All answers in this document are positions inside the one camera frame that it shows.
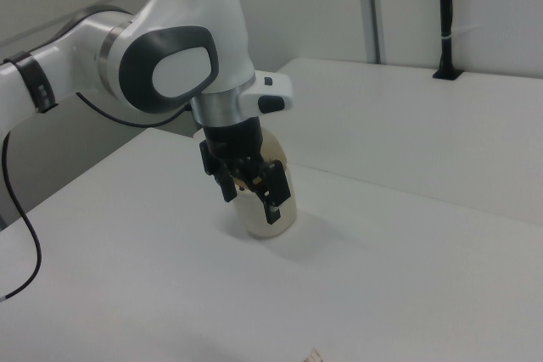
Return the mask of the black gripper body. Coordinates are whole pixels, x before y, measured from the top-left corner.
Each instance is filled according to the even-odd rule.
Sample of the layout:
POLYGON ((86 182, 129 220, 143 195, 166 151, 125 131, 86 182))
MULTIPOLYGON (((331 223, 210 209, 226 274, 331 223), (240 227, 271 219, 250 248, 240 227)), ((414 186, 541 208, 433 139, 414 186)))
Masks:
POLYGON ((260 153, 263 136, 258 118, 229 126, 204 126, 203 130, 202 159, 206 170, 217 170, 220 160, 264 161, 260 153))

